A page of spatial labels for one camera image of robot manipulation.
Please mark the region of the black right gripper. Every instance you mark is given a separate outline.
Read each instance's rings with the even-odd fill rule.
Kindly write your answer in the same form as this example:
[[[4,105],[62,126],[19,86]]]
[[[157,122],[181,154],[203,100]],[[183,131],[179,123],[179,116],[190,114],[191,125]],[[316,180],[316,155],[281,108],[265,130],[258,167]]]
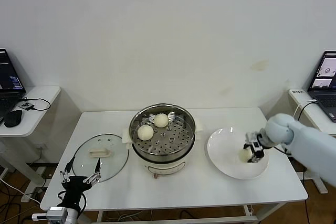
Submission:
[[[247,132],[246,133],[246,143],[244,144],[244,150],[253,150],[253,142],[258,142],[260,145],[267,145],[267,135],[265,129],[260,129],[259,131]],[[258,163],[260,158],[252,156],[248,163]]]

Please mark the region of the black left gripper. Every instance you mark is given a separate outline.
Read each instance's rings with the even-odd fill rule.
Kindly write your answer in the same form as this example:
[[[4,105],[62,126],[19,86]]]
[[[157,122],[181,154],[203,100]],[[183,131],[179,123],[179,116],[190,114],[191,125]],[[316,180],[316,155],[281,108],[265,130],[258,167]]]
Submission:
[[[61,185],[65,189],[65,195],[61,202],[63,207],[78,207],[82,194],[91,188],[89,183],[97,183],[101,178],[101,158],[98,159],[94,173],[86,176],[69,176],[75,156],[66,164],[65,169],[60,171],[63,177]]]

